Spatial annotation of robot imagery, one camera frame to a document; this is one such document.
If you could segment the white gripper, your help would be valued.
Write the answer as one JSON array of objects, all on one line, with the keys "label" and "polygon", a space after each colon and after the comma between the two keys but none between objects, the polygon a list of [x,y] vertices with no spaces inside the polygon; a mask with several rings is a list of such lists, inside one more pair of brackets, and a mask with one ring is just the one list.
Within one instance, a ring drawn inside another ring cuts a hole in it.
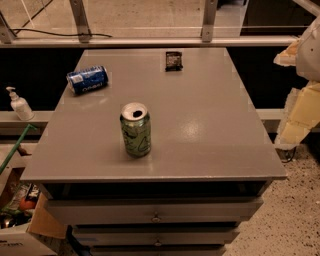
[{"label": "white gripper", "polygon": [[320,16],[273,60],[280,66],[295,66],[299,76],[309,80],[302,89],[293,88],[287,96],[275,147],[292,150],[320,123]]}]

